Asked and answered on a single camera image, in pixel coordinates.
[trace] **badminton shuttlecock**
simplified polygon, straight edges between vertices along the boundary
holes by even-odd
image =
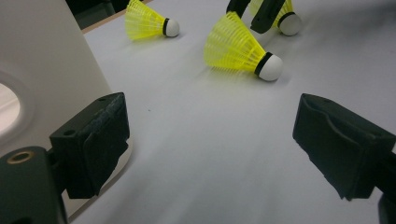
[[[236,12],[228,12],[207,37],[204,60],[209,66],[254,72],[266,81],[279,78],[282,60],[265,52]]]
[[[254,16],[259,11],[262,2],[265,0],[252,0],[249,5],[249,11]],[[291,0],[286,0],[282,8],[277,13],[273,27],[277,27],[284,35],[296,35],[303,23],[299,16],[293,11]]]
[[[125,30],[132,40],[156,35],[174,37],[178,35],[179,25],[139,0],[131,0],[125,12]]]

